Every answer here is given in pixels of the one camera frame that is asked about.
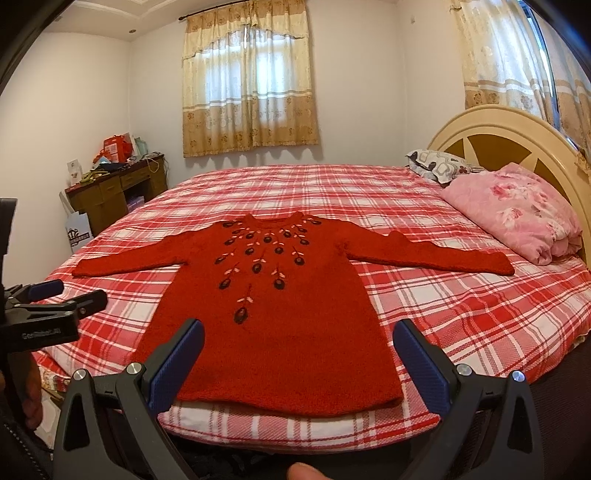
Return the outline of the person's left hand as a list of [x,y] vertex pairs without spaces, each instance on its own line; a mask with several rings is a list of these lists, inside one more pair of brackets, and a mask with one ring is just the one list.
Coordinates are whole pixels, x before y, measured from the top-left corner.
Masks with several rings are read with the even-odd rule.
[[42,387],[38,365],[30,352],[15,352],[1,358],[1,394],[9,414],[27,430],[43,419]]

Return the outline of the person's right hand thumb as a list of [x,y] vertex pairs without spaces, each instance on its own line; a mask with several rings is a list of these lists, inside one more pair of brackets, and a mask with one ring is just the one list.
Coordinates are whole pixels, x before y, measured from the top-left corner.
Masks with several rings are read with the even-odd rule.
[[329,477],[311,465],[296,463],[288,468],[287,480],[329,480]]

